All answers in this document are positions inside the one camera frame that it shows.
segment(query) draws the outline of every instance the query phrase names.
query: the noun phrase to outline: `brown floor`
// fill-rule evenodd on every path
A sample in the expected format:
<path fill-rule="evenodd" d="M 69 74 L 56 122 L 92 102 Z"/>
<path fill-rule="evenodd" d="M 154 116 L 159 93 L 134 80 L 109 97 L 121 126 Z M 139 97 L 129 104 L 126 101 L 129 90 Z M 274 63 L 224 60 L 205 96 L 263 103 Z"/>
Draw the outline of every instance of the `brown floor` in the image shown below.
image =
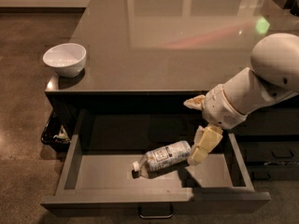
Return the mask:
<path fill-rule="evenodd" d="M 64 165 L 40 142 L 51 106 L 44 90 L 52 72 L 43 53 L 67 42 L 79 14 L 0 14 L 0 223 L 298 223 L 299 181 L 254 182 L 272 201 L 249 215 L 139 217 L 55 217 L 39 205 L 54 193 Z"/>

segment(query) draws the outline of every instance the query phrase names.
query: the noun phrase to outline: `robotic arm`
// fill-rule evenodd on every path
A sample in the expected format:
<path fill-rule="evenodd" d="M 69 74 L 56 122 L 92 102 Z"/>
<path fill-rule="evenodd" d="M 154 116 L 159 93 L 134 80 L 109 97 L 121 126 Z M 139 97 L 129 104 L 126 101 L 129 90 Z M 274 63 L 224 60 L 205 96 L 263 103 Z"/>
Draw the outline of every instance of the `robotic arm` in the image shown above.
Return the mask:
<path fill-rule="evenodd" d="M 199 127 L 188 158 L 189 165 L 202 162 L 221 141 L 222 129 L 230 130 L 258 108 L 292 98 L 299 91 L 299 37 L 274 34 L 262 39 L 251 53 L 253 70 L 245 68 L 206 96 L 184 102 L 202 111 L 209 123 Z"/>

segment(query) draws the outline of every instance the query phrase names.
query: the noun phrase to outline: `bowl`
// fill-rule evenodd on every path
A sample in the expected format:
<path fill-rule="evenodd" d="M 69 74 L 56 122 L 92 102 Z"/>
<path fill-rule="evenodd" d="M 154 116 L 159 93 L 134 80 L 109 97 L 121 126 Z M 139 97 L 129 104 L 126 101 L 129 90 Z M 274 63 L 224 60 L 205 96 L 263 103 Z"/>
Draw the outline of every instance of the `bowl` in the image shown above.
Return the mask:
<path fill-rule="evenodd" d="M 44 63 L 61 77 L 75 77 L 85 66 L 86 49 L 76 43 L 64 43 L 48 49 Z"/>

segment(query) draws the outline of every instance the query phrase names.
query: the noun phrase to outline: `plastic bottle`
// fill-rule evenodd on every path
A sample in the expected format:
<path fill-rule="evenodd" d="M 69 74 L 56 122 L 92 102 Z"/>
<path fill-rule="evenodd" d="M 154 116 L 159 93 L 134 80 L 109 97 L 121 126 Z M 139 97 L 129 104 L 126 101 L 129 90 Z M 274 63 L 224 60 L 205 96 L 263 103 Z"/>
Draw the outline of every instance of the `plastic bottle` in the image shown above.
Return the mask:
<path fill-rule="evenodd" d="M 190 150 L 187 141 L 179 141 L 169 146 L 159 147 L 147 152 L 140 161 L 133 162 L 134 171 L 140 172 L 142 175 L 147 172 L 161 170 L 187 160 Z"/>

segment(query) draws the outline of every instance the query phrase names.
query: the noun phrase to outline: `bottle cap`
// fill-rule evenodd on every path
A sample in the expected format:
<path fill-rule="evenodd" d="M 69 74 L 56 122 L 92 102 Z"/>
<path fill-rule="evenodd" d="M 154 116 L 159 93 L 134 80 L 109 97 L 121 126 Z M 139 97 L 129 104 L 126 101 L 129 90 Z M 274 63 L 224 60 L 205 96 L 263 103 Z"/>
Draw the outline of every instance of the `bottle cap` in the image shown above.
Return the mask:
<path fill-rule="evenodd" d="M 140 171 L 140 166 L 139 166 L 139 162 L 138 161 L 133 162 L 133 168 L 134 168 L 135 172 Z"/>

